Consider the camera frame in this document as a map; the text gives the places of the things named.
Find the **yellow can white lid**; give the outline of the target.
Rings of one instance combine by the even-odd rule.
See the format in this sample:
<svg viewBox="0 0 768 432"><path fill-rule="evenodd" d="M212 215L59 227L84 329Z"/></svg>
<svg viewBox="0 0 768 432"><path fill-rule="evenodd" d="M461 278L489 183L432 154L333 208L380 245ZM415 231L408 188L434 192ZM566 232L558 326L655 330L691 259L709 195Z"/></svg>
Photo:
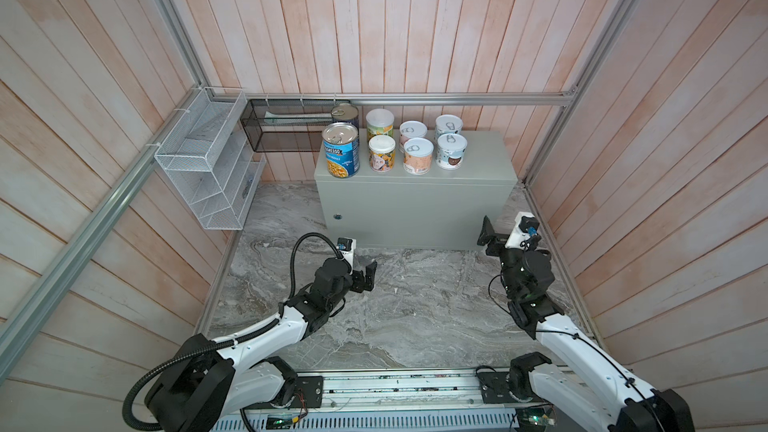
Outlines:
<svg viewBox="0 0 768 432"><path fill-rule="evenodd" d="M369 165L374 172L386 173L392 170L395 147L394 138L386 134L375 135L369 140Z"/></svg>
<svg viewBox="0 0 768 432"><path fill-rule="evenodd" d="M368 141L374 136L393 136L395 117L390 110L384 108L373 109L366 114L365 121Z"/></svg>

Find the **pink-label short can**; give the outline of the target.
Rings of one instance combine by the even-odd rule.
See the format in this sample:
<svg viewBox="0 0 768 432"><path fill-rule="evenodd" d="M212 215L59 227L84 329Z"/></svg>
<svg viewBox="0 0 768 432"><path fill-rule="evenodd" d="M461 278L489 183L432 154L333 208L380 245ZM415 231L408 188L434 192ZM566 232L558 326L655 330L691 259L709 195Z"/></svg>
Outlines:
<svg viewBox="0 0 768 432"><path fill-rule="evenodd" d="M406 121L399 127L400 133L400 145L404 146L405 143L413 138L425 138L428 132L427 126L419 121Z"/></svg>

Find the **orange-label short can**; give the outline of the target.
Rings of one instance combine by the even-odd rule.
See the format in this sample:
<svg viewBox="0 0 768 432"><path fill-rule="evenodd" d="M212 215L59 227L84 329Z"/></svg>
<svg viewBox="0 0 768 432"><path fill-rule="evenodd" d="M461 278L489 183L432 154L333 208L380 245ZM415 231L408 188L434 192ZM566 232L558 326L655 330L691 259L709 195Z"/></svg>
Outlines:
<svg viewBox="0 0 768 432"><path fill-rule="evenodd" d="M424 175L431 169L433 143L426 138L412 138L404 144L403 166L407 173Z"/></svg>

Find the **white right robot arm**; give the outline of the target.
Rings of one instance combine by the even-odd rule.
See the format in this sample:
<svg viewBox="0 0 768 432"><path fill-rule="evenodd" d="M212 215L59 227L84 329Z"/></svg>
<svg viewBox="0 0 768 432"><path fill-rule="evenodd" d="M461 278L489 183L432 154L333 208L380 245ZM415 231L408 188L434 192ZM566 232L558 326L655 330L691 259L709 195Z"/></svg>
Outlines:
<svg viewBox="0 0 768 432"><path fill-rule="evenodd" d="M549 426L562 411L586 431L692 431L687 402L671 389L659 390L613 359L591 340L548 295L554 281L549 251L539 248L540 223L519 213L509 234L482 222L477 243L500 261L506 295L502 310L532 339L571 370L565 374L540 352L510 362L506 376L480 366L476 375L485 392L498 392L518 403L514 425L534 431Z"/></svg>

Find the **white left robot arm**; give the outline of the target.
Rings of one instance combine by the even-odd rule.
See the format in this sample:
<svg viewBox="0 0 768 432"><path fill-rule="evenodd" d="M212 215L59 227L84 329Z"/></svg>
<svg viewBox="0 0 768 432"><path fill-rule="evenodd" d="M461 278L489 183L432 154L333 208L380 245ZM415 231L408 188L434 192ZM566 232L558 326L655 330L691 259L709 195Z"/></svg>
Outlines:
<svg viewBox="0 0 768 432"><path fill-rule="evenodd" d="M208 431L234 411L255 404L300 404L298 375L278 351L320 330L344 307L349 292L373 290L377 264L354 269L356 242L331 242L332 255L304 287L293 285L272 316L230 335L187 339L173 358L142 376L122 405L137 431Z"/></svg>

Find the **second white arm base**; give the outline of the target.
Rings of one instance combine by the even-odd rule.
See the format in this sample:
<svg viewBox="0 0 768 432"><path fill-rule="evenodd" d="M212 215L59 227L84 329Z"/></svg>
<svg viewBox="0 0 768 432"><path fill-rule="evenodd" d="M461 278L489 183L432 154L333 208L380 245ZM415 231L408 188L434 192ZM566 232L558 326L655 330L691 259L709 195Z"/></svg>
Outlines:
<svg viewBox="0 0 768 432"><path fill-rule="evenodd" d="M251 406L267 408L269 404L298 408L302 402L294 397L299 395L309 408L319 408L323 385L322 375L299 375L283 359L270 357L236 373L221 414L233 414Z"/></svg>

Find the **blue soup can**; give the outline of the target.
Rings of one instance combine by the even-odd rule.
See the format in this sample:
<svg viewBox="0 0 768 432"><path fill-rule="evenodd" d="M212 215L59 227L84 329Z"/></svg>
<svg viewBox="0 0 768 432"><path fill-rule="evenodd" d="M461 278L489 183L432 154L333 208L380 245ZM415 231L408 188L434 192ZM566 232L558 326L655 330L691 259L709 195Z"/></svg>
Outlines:
<svg viewBox="0 0 768 432"><path fill-rule="evenodd" d="M358 129L337 122L325 128L322 138L329 173L336 178L354 176L360 167Z"/></svg>

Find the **short white-top can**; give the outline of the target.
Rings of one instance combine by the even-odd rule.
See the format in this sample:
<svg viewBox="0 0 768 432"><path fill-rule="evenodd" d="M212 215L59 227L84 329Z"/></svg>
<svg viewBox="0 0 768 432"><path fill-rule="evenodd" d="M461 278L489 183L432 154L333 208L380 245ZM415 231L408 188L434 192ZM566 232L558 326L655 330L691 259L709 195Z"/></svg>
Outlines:
<svg viewBox="0 0 768 432"><path fill-rule="evenodd" d="M467 139L455 133L445 133L436 139L437 165L446 170L455 170L460 167L465 150L467 148Z"/></svg>

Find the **grey-label short can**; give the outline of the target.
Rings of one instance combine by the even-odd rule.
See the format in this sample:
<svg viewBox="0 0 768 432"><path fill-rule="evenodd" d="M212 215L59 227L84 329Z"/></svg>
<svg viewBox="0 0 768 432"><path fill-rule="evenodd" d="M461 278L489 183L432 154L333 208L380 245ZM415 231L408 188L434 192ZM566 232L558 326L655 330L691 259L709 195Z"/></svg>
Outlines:
<svg viewBox="0 0 768 432"><path fill-rule="evenodd" d="M463 120L456 115L443 114L435 119L435 138L445 134L460 134L463 128Z"/></svg>

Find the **dark blue tomato can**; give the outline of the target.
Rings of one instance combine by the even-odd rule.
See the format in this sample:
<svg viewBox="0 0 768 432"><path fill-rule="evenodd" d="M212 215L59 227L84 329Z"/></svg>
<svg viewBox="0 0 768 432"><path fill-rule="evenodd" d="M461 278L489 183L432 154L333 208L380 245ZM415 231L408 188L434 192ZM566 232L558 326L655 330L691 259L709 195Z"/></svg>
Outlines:
<svg viewBox="0 0 768 432"><path fill-rule="evenodd" d="M349 103L340 103L331 110L333 123L346 123L359 128L359 110Z"/></svg>

